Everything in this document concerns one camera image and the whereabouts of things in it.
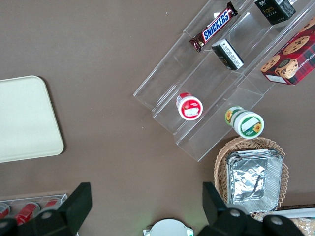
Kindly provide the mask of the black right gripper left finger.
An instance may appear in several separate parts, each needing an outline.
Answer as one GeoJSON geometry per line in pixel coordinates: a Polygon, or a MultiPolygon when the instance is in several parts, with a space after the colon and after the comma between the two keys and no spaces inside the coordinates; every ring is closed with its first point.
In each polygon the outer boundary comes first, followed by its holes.
{"type": "Polygon", "coordinates": [[[58,209],[48,209],[31,221],[33,236],[74,236],[92,209],[89,182],[82,182],[58,209]]]}

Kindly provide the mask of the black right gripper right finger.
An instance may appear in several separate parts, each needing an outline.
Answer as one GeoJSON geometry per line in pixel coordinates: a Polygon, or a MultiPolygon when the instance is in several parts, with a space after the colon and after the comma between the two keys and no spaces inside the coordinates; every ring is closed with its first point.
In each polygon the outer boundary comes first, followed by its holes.
{"type": "Polygon", "coordinates": [[[261,223],[235,207],[227,207],[212,182],[204,182],[202,205],[208,221],[200,236],[260,236],[261,223]]]}

